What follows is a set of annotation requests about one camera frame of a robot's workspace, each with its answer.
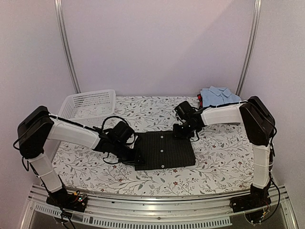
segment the dark gray cloth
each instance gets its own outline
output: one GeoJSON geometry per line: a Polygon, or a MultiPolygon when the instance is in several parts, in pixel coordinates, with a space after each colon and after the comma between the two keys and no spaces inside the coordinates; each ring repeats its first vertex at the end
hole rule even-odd
{"type": "Polygon", "coordinates": [[[137,133],[136,149],[141,151],[144,166],[135,170],[154,170],[195,165],[195,154],[189,139],[177,139],[172,131],[137,133]]]}

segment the white wall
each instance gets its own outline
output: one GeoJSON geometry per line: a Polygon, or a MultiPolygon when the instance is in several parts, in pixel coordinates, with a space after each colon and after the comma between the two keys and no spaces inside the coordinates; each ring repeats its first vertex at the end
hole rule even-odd
{"type": "Polygon", "coordinates": [[[258,95],[275,117],[275,175],[305,225],[305,1],[264,0],[242,97],[258,95]]]}
{"type": "Polygon", "coordinates": [[[65,0],[62,3],[82,91],[197,95],[236,90],[253,0],[65,0]]]}
{"type": "Polygon", "coordinates": [[[58,112],[74,91],[54,2],[2,0],[0,11],[0,228],[16,229],[34,181],[12,148],[17,125],[38,105],[58,112]]]}

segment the laundry basket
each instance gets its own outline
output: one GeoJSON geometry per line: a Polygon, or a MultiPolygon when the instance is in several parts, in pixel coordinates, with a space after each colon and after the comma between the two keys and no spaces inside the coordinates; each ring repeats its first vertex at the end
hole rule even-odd
{"type": "Polygon", "coordinates": [[[114,108],[114,90],[72,94],[63,102],[58,116],[86,126],[100,126],[114,108]]]}

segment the table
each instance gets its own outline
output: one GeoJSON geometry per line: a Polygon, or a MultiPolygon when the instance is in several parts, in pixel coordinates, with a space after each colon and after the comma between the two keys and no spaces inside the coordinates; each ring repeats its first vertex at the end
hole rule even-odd
{"type": "MultiPolygon", "coordinates": [[[[126,119],[136,132],[172,130],[173,124],[178,123],[174,108],[185,100],[198,106],[194,97],[117,97],[115,115],[126,119]]],[[[111,119],[105,128],[118,122],[111,119]]],[[[61,142],[52,164],[66,186],[91,192],[157,197],[249,189],[253,152],[244,127],[208,126],[199,137],[199,141],[192,143],[196,156],[192,167],[135,171],[121,163],[105,164],[102,160],[105,154],[66,142],[61,142]]],[[[107,160],[116,161],[114,157],[107,160]]]]}

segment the folded shirt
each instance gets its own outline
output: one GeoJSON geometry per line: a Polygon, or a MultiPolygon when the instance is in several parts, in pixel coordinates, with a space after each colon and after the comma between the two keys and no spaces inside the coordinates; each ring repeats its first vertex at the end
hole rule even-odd
{"type": "Polygon", "coordinates": [[[241,101],[241,98],[233,94],[227,87],[203,88],[200,91],[203,99],[203,107],[230,104],[241,101]]]}

